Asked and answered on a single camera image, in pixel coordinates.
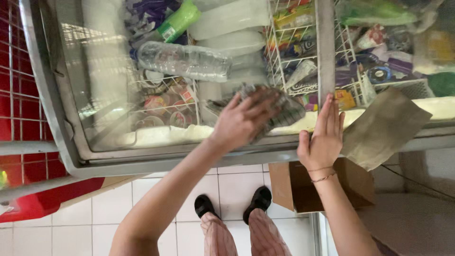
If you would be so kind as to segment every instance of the pink striped pants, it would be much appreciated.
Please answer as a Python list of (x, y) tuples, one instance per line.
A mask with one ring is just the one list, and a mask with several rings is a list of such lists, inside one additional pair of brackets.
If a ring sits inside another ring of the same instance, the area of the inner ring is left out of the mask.
[[(205, 235), (205, 256), (237, 256), (234, 239), (226, 225), (210, 212), (201, 218)], [(261, 209), (249, 217), (252, 256), (291, 256), (273, 221)]]

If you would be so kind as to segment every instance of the white tile floor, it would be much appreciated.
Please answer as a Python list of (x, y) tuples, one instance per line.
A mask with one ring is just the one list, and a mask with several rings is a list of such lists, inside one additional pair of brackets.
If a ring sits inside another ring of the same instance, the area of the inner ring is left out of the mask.
[[(161, 236), (160, 254), (203, 255), (204, 236), (193, 203), (198, 195), (206, 194), (231, 231), (238, 254), (251, 255), (249, 229), (241, 219), (253, 192), (264, 184), (270, 187), (267, 171), (267, 165), (211, 169)], [(0, 224), (0, 255), (107, 256), (118, 224), (165, 174), (151, 174), (39, 220)], [(270, 206), (267, 214), (293, 255), (314, 255), (313, 233), (306, 215), (297, 215), (276, 204)]]

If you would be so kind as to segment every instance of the foot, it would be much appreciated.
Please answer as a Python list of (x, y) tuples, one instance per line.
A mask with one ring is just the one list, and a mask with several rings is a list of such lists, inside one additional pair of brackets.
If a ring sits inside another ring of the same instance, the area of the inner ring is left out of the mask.
[(199, 218), (202, 218), (207, 212), (211, 212), (217, 218), (220, 218), (213, 208), (212, 202), (206, 195), (199, 195), (196, 200), (194, 200), (194, 210)]
[(251, 212), (259, 208), (263, 211), (266, 211), (270, 204), (272, 203), (272, 193), (266, 186), (262, 186), (254, 192), (253, 199), (251, 199), (251, 204), (243, 213), (243, 222), (248, 225), (248, 220), (250, 218)]

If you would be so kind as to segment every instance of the bracelet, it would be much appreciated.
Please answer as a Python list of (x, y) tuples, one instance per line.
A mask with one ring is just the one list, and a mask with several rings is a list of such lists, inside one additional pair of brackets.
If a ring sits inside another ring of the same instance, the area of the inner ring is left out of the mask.
[(328, 179), (328, 178), (334, 176), (335, 174), (337, 174), (337, 173), (332, 173), (331, 175), (325, 176), (324, 178), (320, 178), (320, 179), (318, 179), (318, 180), (312, 180), (311, 183), (316, 183), (316, 182), (319, 182), (319, 181), (326, 180), (326, 179)]
[(333, 168), (333, 166), (328, 166), (328, 167), (314, 169), (314, 170), (307, 170), (307, 172), (315, 172), (315, 171), (320, 171), (320, 170), (329, 169), (329, 168)]

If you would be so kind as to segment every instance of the power cord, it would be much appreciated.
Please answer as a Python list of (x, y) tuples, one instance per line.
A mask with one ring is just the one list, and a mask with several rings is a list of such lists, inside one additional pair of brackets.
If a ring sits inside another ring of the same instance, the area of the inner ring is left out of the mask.
[(381, 164), (381, 166), (384, 167), (384, 168), (386, 168), (387, 170), (393, 172), (394, 174), (396, 174), (396, 175), (402, 177), (403, 179), (407, 179), (407, 180), (409, 180), (409, 181), (412, 181), (412, 182), (414, 182), (414, 183), (417, 183), (417, 184), (419, 184), (419, 185), (421, 185), (421, 186), (423, 186), (423, 187), (428, 188), (429, 190), (432, 190), (432, 191), (434, 191), (434, 192), (436, 192), (436, 193), (439, 193), (439, 194), (441, 194), (441, 195), (445, 195), (445, 196), (450, 197), (450, 198), (452, 198), (452, 199), (455, 200), (455, 197), (454, 197), (454, 196), (448, 195), (448, 194), (446, 194), (446, 193), (444, 193), (444, 192), (441, 192), (441, 191), (439, 191), (439, 190), (435, 190), (435, 189), (432, 188), (432, 187), (429, 187), (429, 186), (427, 186), (427, 185), (425, 185), (425, 184), (422, 184), (422, 183), (420, 183), (420, 182), (418, 182), (418, 181), (415, 181), (415, 180), (413, 180), (413, 179), (410, 179), (410, 178), (408, 178), (408, 177), (406, 177), (406, 176), (404, 176), (404, 175), (402, 175), (402, 174), (399, 174), (399, 173), (395, 172), (394, 170), (390, 169), (389, 167), (387, 167), (387, 166), (385, 166), (385, 165), (383, 165), (383, 164)]

